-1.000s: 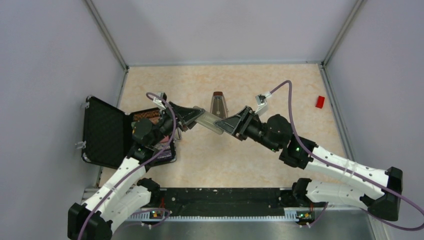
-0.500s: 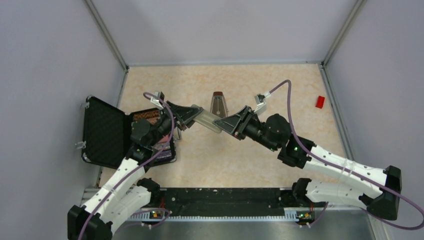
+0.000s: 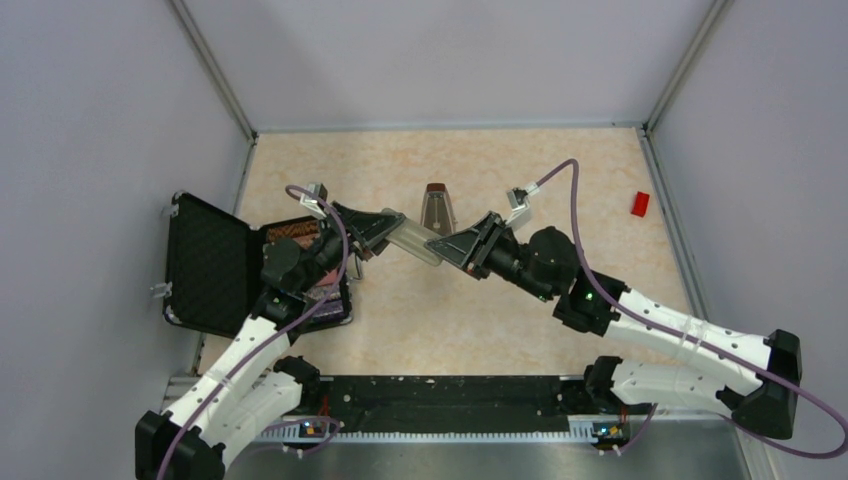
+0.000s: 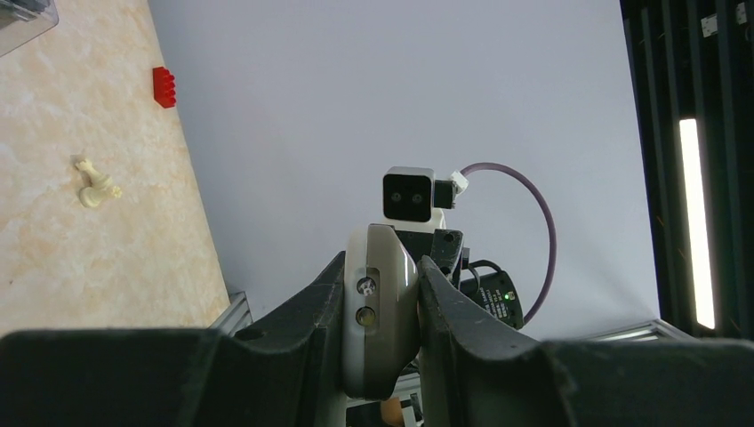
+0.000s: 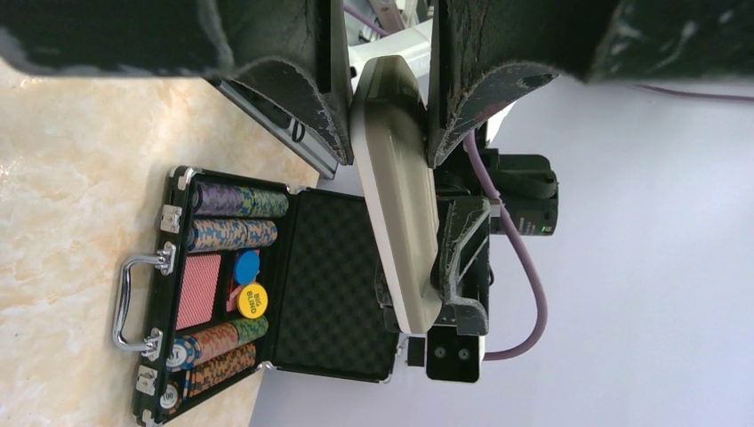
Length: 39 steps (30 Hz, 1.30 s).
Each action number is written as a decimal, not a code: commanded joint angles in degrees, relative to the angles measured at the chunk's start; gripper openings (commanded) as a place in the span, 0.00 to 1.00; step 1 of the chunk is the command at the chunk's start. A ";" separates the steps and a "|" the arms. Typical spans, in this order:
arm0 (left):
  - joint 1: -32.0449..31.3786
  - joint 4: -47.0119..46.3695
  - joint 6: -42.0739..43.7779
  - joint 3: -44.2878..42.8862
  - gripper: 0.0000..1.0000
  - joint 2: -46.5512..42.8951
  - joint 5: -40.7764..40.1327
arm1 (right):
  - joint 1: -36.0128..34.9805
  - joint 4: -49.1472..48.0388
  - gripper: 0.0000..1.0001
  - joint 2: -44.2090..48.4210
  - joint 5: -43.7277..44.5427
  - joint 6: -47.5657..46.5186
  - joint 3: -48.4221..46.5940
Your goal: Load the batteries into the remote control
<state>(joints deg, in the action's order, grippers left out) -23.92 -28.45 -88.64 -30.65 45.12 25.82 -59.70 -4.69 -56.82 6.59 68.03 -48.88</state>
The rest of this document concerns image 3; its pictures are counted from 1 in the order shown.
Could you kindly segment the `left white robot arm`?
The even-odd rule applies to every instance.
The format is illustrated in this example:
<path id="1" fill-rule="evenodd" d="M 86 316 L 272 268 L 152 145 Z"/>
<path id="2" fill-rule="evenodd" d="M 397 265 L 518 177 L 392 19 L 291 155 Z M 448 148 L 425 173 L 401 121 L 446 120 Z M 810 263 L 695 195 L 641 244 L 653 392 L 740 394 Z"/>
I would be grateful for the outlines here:
<path id="1" fill-rule="evenodd" d="M 135 430 L 140 479 L 221 479 L 271 423 L 319 404 L 320 386 L 303 375 L 269 373 L 320 307 L 307 292 L 342 277 L 350 254 L 377 254 L 405 216 L 322 203 L 318 237 L 269 236 L 191 195 L 178 199 L 169 232 L 171 293 L 166 315 L 184 327 L 203 317 L 241 321 L 232 342 L 192 389 Z"/>

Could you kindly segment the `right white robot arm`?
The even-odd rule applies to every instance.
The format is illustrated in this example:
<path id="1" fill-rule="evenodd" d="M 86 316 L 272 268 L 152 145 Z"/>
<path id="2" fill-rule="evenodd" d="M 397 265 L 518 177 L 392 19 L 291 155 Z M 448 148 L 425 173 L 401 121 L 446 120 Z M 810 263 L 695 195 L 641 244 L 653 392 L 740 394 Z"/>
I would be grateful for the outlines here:
<path id="1" fill-rule="evenodd" d="M 618 279 L 586 271 L 575 245 L 553 226 L 521 243 L 489 214 L 425 247 L 475 279 L 496 274 L 542 301 L 555 301 L 553 317 L 575 331 L 637 343 L 679 361 L 669 366 L 599 357 L 584 372 L 594 409 L 679 406 L 727 416 L 766 438 L 792 437 L 798 395 L 772 377 L 799 384 L 797 336 L 784 330 L 744 334 L 663 306 Z"/>

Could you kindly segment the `white remote control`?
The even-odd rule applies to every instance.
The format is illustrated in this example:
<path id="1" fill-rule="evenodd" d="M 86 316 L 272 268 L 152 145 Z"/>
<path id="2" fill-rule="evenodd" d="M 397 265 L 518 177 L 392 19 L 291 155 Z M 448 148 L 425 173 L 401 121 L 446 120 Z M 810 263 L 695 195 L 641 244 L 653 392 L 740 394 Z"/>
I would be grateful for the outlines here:
<path id="1" fill-rule="evenodd" d="M 430 266 L 437 267 L 442 263 L 442 258 L 426 247 L 428 241 L 441 238 L 441 235 L 393 209 L 384 208 L 381 213 L 397 216 L 401 220 L 400 224 L 386 236 L 390 244 Z"/>

